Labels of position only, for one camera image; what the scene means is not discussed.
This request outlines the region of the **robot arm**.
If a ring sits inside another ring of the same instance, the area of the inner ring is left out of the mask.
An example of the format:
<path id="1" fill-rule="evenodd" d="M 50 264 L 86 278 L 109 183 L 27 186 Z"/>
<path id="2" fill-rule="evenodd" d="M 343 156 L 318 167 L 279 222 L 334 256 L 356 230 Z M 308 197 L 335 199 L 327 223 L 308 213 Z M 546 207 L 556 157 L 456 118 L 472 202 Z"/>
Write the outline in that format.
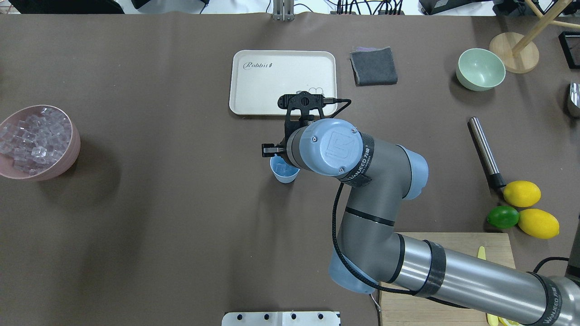
<path id="1" fill-rule="evenodd" d="M 431 240 L 437 232 L 494 231 L 484 217 L 500 199 L 488 189 L 466 118 L 348 119 L 365 132 L 410 146 L 427 159 L 427 187 L 418 199 L 403 205 L 397 231 L 423 232 Z M 489 117 L 484 125 L 508 180 L 538 184 L 539 208 L 560 222 L 559 235 L 550 240 L 509 229 L 516 266 L 530 270 L 547 256 L 568 256 L 579 223 L 579 128 L 568 128 L 563 122 L 505 122 Z M 270 179 L 261 188 L 262 215 L 278 223 L 273 227 L 277 239 L 288 238 L 277 259 L 288 268 L 286 289 L 294 291 L 294 304 L 330 305 L 342 311 L 350 325 L 368 325 L 370 310 L 362 306 L 360 296 L 339 289 L 322 270 L 331 248 L 329 219 L 335 186 L 331 179 L 312 173 L 303 173 L 290 185 Z"/>

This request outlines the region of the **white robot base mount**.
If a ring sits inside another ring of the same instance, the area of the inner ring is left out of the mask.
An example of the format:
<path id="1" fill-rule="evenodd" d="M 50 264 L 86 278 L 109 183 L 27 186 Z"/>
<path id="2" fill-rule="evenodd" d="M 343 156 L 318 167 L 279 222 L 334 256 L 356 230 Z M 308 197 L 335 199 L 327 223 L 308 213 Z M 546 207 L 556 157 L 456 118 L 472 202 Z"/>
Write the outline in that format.
<path id="1" fill-rule="evenodd" d="M 339 312 L 230 312 L 222 318 L 222 326 L 341 326 Z"/>

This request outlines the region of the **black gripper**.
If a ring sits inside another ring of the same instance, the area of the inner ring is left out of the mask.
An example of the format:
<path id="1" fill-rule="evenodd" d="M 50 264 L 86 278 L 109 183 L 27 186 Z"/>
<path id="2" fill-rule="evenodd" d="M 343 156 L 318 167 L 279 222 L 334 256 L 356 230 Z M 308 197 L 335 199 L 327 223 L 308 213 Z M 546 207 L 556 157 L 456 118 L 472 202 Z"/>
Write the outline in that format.
<path id="1" fill-rule="evenodd" d="M 263 158 L 271 158 L 277 154 L 281 157 L 284 157 L 284 159 L 294 158 L 293 147 L 292 147 L 294 137 L 295 137 L 295 132 L 292 132 L 292 133 L 284 136 L 284 139 L 279 144 L 262 143 L 261 144 L 261 149 L 262 149 L 261 156 Z"/>

